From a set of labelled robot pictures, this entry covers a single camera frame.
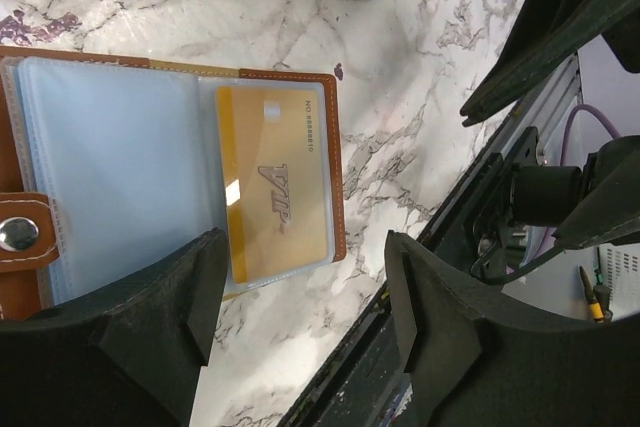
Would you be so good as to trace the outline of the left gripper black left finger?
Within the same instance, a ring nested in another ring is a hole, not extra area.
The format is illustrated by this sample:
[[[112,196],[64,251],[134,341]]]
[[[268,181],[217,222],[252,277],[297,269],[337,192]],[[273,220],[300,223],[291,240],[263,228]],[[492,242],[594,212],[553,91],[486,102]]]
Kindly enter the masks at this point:
[[[2,321],[2,425],[188,425],[228,260],[214,228],[94,292]]]

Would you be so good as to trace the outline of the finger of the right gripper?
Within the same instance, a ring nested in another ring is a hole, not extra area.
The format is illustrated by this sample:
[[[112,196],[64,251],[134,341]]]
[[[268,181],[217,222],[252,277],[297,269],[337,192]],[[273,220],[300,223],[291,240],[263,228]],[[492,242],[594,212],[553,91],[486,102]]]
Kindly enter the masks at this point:
[[[579,250],[639,242],[639,167],[619,166],[557,228],[555,247]]]
[[[525,0],[496,64],[462,106],[463,124],[500,112],[599,35],[626,71],[639,72],[639,0]]]

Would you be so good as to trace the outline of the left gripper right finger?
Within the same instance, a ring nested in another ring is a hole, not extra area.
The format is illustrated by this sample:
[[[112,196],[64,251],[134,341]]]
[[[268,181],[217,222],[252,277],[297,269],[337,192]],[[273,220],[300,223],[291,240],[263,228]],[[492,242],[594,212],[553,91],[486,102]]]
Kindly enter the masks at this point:
[[[525,304],[389,232],[387,281],[413,280],[423,335],[407,366],[422,426],[635,426],[639,319],[605,324]]]

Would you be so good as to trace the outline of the brown leather card holder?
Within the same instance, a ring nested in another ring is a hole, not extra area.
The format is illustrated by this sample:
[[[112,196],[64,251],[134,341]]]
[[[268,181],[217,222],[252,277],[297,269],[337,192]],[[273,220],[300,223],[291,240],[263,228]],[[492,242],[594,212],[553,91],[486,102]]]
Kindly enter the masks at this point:
[[[333,75],[3,47],[2,318],[93,292],[212,228],[228,235],[216,92],[284,83],[324,95],[338,262],[346,232]],[[246,286],[233,280],[230,250],[223,295],[314,268]]]

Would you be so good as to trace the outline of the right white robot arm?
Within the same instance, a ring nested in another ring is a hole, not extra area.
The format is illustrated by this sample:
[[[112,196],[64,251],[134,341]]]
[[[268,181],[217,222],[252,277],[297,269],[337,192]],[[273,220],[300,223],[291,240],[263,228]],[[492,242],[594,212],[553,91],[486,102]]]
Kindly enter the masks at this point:
[[[525,0],[496,64],[461,108],[465,125],[506,108],[596,37],[638,73],[639,0]],[[638,137],[607,143],[584,168],[520,168],[512,206],[517,221],[555,228],[560,249],[637,242]]]

